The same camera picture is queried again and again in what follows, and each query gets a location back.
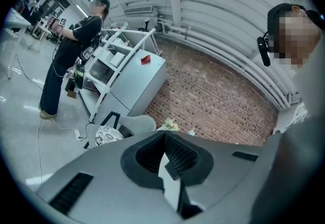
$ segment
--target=red paper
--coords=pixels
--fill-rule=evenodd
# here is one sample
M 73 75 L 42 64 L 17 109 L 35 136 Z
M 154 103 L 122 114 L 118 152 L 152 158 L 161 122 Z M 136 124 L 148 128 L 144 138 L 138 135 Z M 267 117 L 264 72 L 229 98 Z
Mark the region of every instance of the red paper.
M 150 55 L 147 55 L 141 59 L 141 64 L 144 65 L 150 63 L 150 61 L 151 61 Z

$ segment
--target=brick wall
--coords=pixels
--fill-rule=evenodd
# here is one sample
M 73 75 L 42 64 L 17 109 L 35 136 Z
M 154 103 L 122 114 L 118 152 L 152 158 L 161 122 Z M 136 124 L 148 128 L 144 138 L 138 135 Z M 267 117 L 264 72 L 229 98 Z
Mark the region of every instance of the brick wall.
M 160 127 L 174 118 L 187 133 L 218 141 L 264 145 L 276 125 L 275 108 L 246 78 L 190 47 L 157 38 L 168 80 L 145 114 Z

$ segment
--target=person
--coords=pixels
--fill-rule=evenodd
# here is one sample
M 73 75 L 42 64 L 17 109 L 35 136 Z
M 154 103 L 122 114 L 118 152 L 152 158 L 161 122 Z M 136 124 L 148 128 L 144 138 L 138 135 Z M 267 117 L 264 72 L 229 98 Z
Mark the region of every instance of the person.
M 62 78 L 72 67 L 82 51 L 90 46 L 91 40 L 101 31 L 103 21 L 108 15 L 109 0 L 95 0 L 90 6 L 91 16 L 67 29 L 55 22 L 52 29 L 64 36 L 57 54 L 48 70 L 41 101 L 40 117 L 48 119 L 57 114 Z
M 268 12 L 268 48 L 296 68 L 292 81 L 308 115 L 325 112 L 325 21 L 319 13 L 295 4 L 279 4 Z
M 25 3 L 25 8 L 21 12 L 21 16 L 24 17 L 26 20 L 28 20 L 31 12 L 35 8 L 37 9 L 38 6 L 40 5 L 41 0 L 23 0 L 23 3 Z

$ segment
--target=black pants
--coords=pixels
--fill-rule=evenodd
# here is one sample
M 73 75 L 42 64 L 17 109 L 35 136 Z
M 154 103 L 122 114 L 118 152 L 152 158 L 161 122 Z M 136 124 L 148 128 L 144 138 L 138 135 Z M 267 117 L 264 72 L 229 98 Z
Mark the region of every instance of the black pants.
M 53 62 L 56 73 L 63 76 L 67 69 L 56 62 Z M 46 75 L 46 80 L 41 97 L 41 109 L 50 115 L 57 114 L 57 107 L 59 105 L 61 85 L 63 77 L 58 77 L 54 71 L 53 65 L 50 65 L 49 71 Z

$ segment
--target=white metal frame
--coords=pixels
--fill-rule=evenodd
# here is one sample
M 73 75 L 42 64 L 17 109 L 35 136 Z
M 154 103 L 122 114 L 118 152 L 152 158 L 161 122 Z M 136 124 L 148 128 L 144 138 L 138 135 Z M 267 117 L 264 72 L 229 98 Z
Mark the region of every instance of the white metal frame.
M 114 82 L 114 80 L 116 79 L 116 77 L 119 75 L 119 73 L 122 71 L 123 67 L 125 66 L 125 64 L 132 58 L 133 54 L 140 48 L 140 47 L 144 47 L 145 46 L 145 42 L 148 38 L 151 38 L 152 39 L 152 42 L 154 44 L 154 47 L 156 49 L 158 49 L 157 47 L 157 43 L 154 39 L 154 36 L 153 36 L 153 33 L 156 31 L 154 28 L 149 31 L 149 32 L 143 32 L 143 31 L 136 31 L 136 30 L 126 30 L 126 26 L 127 25 L 124 25 L 121 29 L 104 29 L 106 31 L 114 31 L 115 34 L 113 36 L 111 36 L 108 40 L 103 40 L 103 42 L 105 42 L 105 45 L 102 47 L 102 49 L 96 54 L 96 56 L 94 57 L 94 59 L 90 62 L 90 64 L 88 64 L 85 68 L 85 74 L 84 74 L 84 77 L 85 78 L 88 78 L 90 79 L 94 84 L 95 84 L 95 87 L 101 92 L 101 95 L 99 96 L 95 106 L 93 109 L 89 109 L 89 112 L 90 112 L 90 118 L 89 118 L 89 122 L 92 122 L 97 111 L 98 111 L 98 108 L 99 106 L 101 105 L 102 103 L 102 100 L 103 98 L 105 97 L 105 95 L 110 91 L 111 87 L 112 87 L 112 84 Z M 124 60 L 121 62 L 121 64 L 118 66 L 118 68 L 114 69 L 114 74 L 111 76 L 111 78 L 109 79 L 108 83 L 107 84 L 104 84 L 102 81 L 94 78 L 93 76 L 91 76 L 90 74 L 90 69 L 91 67 L 96 63 L 96 61 L 98 60 L 98 58 L 101 56 L 101 54 L 104 52 L 104 51 L 107 51 L 108 50 L 108 47 L 110 45 L 114 46 L 114 44 L 112 44 L 117 38 L 118 36 L 123 33 L 123 32 L 131 32 L 131 33 L 140 33 L 140 34 L 143 34 L 143 38 L 136 44 L 135 47 L 130 47 L 130 46 L 124 46 L 125 49 L 127 49 L 129 51 L 128 55 L 124 58 Z M 86 90 L 86 89 L 82 89 L 80 90 L 80 94 L 83 96 L 83 93 L 85 91 L 89 91 L 89 90 Z

